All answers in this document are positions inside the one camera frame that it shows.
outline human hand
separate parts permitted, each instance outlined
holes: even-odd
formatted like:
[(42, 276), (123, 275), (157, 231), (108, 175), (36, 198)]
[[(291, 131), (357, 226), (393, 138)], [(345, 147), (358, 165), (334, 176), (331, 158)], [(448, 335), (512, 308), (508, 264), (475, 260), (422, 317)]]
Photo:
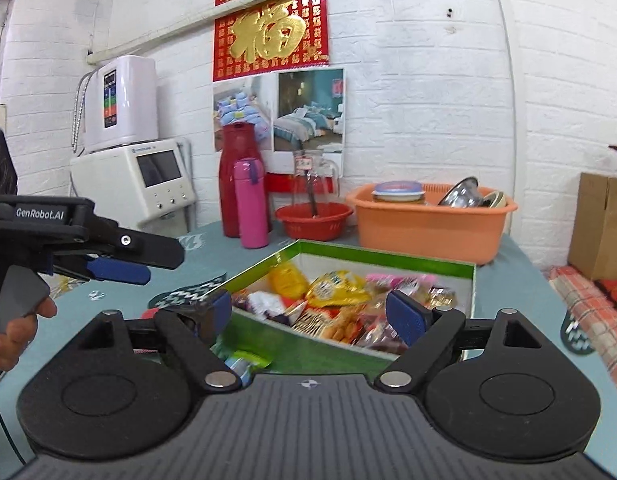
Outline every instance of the human hand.
[(58, 308), (51, 298), (42, 301), (30, 316), (13, 319), (6, 326), (6, 333), (0, 334), (0, 370), (12, 370), (24, 352), (26, 345), (37, 332), (37, 315), (54, 317)]

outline white brick wall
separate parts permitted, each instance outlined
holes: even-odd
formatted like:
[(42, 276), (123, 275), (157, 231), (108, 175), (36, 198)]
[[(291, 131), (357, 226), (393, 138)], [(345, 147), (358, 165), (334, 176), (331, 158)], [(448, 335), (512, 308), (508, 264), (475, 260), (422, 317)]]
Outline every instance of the white brick wall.
[[(114, 0), (109, 46), (213, 0)], [(446, 16), (452, 9), (452, 17)], [(563, 264), (580, 171), (617, 174), (617, 0), (513, 0), (527, 96), (521, 237)], [(347, 71), (344, 192), (416, 178), (513, 190), (513, 96), (497, 0), (329, 0), (332, 63)], [(198, 220), (218, 219), (210, 119), (212, 30), (151, 52), (163, 136), (194, 154)]]
[[(109, 45), (212, 1), (114, 0)], [(511, 82), (497, 0), (329, 0), (329, 29), (332, 64), (347, 78), (343, 192), (370, 180), (452, 182), (468, 174), (512, 191)], [(150, 55), (160, 134), (191, 140), (198, 220), (217, 220), (212, 30)]]
[(617, 0), (513, 0), (527, 91), (527, 186), (518, 243), (563, 264), (579, 173), (614, 174)]
[(21, 194), (66, 194), (70, 128), (93, 35), (106, 46), (112, 0), (14, 0), (6, 33), (0, 102)]

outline silver hose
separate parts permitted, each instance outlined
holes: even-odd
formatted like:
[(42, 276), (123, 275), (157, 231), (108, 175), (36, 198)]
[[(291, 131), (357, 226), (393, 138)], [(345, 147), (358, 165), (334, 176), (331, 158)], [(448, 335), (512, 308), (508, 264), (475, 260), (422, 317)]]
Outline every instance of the silver hose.
[[(77, 83), (77, 89), (75, 91), (75, 105), (73, 106), (73, 127), (71, 129), (71, 147), (73, 148), (73, 153), (77, 153), (77, 138), (79, 137), (79, 127), (82, 124), (82, 114), (84, 113), (84, 98), (86, 97), (86, 88), (88, 87), (88, 83), (91, 80), (93, 74), (97, 72), (97, 69), (93, 70), (93, 72), (88, 72), (84, 74), (79, 83)], [(84, 88), (82, 89), (82, 83), (86, 80)]]

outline screw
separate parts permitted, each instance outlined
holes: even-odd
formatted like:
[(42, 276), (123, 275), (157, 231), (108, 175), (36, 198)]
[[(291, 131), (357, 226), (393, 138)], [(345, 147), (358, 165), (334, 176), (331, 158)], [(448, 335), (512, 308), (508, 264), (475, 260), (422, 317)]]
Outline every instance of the screw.
[(237, 378), (231, 372), (219, 370), (208, 374), (204, 378), (204, 381), (208, 384), (208, 386), (212, 386), (214, 388), (227, 388), (235, 384)]
[(400, 388), (411, 382), (411, 376), (406, 372), (393, 370), (392, 372), (384, 372), (380, 376), (380, 381), (382, 384), (390, 388)]

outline snack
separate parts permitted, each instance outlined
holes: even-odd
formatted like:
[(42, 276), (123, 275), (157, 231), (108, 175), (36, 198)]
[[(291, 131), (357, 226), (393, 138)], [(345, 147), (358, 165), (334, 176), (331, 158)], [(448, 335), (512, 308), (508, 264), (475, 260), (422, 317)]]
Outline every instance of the snack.
[(429, 291), (435, 282), (435, 276), (431, 274), (423, 274), (414, 279), (404, 280), (397, 290), (410, 296), (415, 301), (426, 306), (428, 302)]
[(277, 264), (268, 277), (271, 290), (290, 300), (301, 300), (309, 290), (309, 281), (292, 262)]
[(368, 325), (355, 345), (392, 354), (403, 354), (408, 348), (385, 317), (378, 317)]
[(277, 294), (258, 290), (248, 295), (248, 310), (257, 317), (275, 317), (284, 314), (286, 305)]
[(298, 300), (291, 306), (287, 307), (284, 311), (284, 316), (288, 319), (288, 325), (293, 326), (298, 322), (298, 319), (300, 319), (300, 316), (302, 312), (304, 312), (307, 304), (307, 301)]
[(242, 380), (243, 386), (251, 383), (253, 372), (259, 368), (268, 367), (271, 362), (250, 352), (237, 351), (224, 361)]
[(431, 287), (428, 294), (427, 308), (439, 307), (441, 310), (448, 310), (457, 306), (458, 300), (455, 291), (443, 286)]
[(306, 293), (306, 300), (313, 307), (351, 306), (370, 299), (364, 280), (347, 270), (327, 272), (311, 283)]
[(362, 323), (368, 324), (373, 322), (378, 316), (386, 317), (386, 301), (388, 294), (388, 292), (377, 294), (372, 298), (372, 300), (364, 305), (359, 316)]
[(243, 288), (231, 295), (231, 304), (240, 310), (248, 310), (248, 290)]
[(406, 278), (395, 274), (367, 274), (366, 281), (381, 290), (393, 290)]
[(362, 323), (357, 319), (360, 307), (340, 309), (306, 307), (293, 325), (293, 330), (320, 339), (351, 344), (361, 333)]

